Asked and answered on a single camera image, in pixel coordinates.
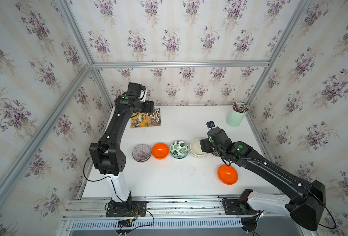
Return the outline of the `orange plastic bowl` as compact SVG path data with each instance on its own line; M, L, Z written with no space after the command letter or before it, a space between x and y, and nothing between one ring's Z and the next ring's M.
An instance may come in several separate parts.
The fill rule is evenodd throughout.
M219 180L226 185L237 183L239 176L232 166L222 165L218 168L217 175Z
M152 155L154 158L162 160L165 159L170 153L170 148L165 143L157 143L152 148Z

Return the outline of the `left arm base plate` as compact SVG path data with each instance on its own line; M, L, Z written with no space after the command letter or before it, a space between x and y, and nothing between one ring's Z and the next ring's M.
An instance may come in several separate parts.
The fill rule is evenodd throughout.
M147 201L121 203L111 200L105 205L106 217L132 217L146 215Z

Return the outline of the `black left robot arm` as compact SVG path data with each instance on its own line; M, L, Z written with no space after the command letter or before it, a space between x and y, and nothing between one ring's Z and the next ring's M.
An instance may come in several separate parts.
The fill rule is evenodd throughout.
M146 87L130 82L128 89L115 99L115 109L108 126L97 143L89 146L93 166L104 175L112 200L124 204L131 200L130 190L122 174L126 166L126 155L121 150L121 140L133 115L154 112L154 102L146 100Z

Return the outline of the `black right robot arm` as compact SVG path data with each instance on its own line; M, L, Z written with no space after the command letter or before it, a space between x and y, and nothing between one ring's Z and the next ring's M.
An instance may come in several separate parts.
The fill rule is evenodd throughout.
M249 170L273 186L281 195L261 194L246 189L239 202L254 211L269 211L289 216L295 223L309 231L318 229L326 208L326 188L317 180L302 179L269 161L245 142L233 142L225 131L214 124L207 124L207 138L200 140L201 150L216 152L222 161Z

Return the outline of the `pink striped bowl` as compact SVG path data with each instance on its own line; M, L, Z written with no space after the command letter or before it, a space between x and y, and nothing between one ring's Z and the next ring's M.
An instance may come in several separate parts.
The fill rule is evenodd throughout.
M132 151L132 157L136 162L145 162L151 157L151 148L148 145L141 144Z

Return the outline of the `green leaf bowl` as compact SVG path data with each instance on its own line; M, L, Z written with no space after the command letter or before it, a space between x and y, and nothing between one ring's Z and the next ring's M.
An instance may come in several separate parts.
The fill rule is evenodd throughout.
M170 154L185 155L189 153L189 146L185 141L177 140L170 145Z

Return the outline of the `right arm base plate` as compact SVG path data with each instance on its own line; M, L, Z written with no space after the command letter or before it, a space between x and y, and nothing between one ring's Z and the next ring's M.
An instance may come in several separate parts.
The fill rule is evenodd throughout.
M247 203L240 202L238 199L223 198L221 203L226 215L256 215L259 210L252 209Z

